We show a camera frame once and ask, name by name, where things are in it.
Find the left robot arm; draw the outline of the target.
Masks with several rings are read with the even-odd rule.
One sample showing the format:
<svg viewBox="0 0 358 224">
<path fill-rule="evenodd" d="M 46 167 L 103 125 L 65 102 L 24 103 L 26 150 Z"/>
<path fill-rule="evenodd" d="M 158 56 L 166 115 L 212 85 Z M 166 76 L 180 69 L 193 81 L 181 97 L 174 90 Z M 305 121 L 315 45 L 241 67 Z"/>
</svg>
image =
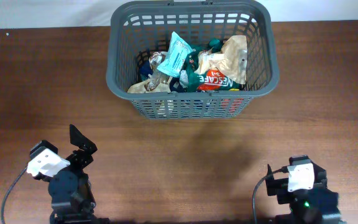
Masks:
<svg viewBox="0 0 358 224">
<path fill-rule="evenodd" d="M 50 223 L 109 223 L 108 218 L 94 215 L 96 201 L 89 176 L 83 171 L 93 162 L 97 147 L 76 126 L 71 124 L 69 129 L 70 143 L 77 150 L 64 159 L 56 146 L 42 140 L 31 149 L 25 171 L 35 180 L 48 182 L 53 210 Z"/>
</svg>

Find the brown white snack bag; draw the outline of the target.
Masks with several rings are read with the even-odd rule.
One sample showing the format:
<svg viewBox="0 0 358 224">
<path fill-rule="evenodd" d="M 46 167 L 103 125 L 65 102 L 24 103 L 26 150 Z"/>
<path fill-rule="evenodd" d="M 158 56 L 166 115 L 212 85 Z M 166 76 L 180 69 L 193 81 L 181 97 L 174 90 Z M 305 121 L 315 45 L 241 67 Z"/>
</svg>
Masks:
<svg viewBox="0 0 358 224">
<path fill-rule="evenodd" d="M 172 77 L 157 70 L 157 67 L 165 60 L 167 52 L 154 52 L 148 59 L 152 67 L 153 75 L 146 81 L 136 83 L 128 89 L 128 93 L 170 93 L 170 81 Z"/>
</svg>

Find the blue tissue pack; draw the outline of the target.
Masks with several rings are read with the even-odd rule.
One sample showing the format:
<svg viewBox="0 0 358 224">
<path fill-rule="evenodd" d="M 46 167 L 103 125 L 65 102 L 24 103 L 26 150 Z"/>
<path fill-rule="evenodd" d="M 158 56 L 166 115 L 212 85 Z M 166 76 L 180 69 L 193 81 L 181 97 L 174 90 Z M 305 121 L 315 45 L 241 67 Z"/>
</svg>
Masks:
<svg viewBox="0 0 358 224">
<path fill-rule="evenodd" d="M 139 68 L 139 76 L 141 81 L 148 80 L 153 75 L 152 67 L 150 66 L 150 62 L 146 61 L 143 65 Z"/>
</svg>

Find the tan kraft paper pouch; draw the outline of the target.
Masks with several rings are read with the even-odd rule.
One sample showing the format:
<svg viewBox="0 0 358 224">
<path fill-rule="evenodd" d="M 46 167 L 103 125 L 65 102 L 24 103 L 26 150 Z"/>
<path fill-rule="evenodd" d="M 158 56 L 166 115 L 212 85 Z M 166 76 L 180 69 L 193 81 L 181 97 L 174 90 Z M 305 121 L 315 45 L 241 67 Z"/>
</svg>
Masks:
<svg viewBox="0 0 358 224">
<path fill-rule="evenodd" d="M 219 72 L 238 84 L 246 83 L 247 37 L 231 36 L 220 50 L 217 47 L 198 54 L 198 68 L 195 73 L 201 75 L 217 68 Z"/>
</svg>

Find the green Nescafe coffee bag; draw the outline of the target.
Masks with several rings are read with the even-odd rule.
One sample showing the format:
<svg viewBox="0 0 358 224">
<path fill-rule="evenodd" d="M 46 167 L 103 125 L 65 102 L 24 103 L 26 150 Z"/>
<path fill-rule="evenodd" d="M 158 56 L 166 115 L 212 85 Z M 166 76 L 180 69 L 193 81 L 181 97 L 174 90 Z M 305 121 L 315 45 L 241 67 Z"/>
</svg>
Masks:
<svg viewBox="0 0 358 224">
<path fill-rule="evenodd" d="M 232 81 L 219 72 L 217 68 L 208 70 L 201 75 L 195 73 L 195 70 L 198 68 L 198 54 L 206 52 L 213 47 L 217 47 L 218 50 L 220 50 L 222 46 L 223 41 L 219 39 L 211 39 L 208 45 L 192 45 L 193 51 L 188 54 L 180 72 L 180 76 L 178 78 L 172 78 L 170 81 L 170 90 L 178 93 L 241 90 L 241 84 Z"/>
</svg>

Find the teal small packet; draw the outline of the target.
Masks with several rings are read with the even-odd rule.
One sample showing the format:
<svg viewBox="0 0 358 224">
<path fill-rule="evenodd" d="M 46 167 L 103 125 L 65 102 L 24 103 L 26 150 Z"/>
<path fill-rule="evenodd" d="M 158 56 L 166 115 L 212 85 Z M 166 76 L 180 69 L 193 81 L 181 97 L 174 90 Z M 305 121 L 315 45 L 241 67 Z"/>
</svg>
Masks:
<svg viewBox="0 0 358 224">
<path fill-rule="evenodd" d="M 170 77 L 178 78 L 188 54 L 192 51 L 193 49 L 186 41 L 176 32 L 172 32 L 167 55 L 157 70 Z"/>
</svg>

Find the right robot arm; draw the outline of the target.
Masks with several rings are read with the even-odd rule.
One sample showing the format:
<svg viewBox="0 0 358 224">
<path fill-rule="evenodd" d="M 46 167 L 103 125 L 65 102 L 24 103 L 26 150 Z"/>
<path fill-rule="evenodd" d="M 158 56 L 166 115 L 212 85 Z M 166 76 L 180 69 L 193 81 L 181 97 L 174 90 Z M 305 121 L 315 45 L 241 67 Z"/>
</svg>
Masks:
<svg viewBox="0 0 358 224">
<path fill-rule="evenodd" d="M 276 179 L 267 166 L 267 195 L 276 196 L 280 205 L 289 205 L 290 213 L 276 215 L 276 224 L 345 224 L 338 208 L 339 194 L 328 189 L 326 170 L 307 155 L 289 158 L 280 169 L 288 177 Z"/>
</svg>

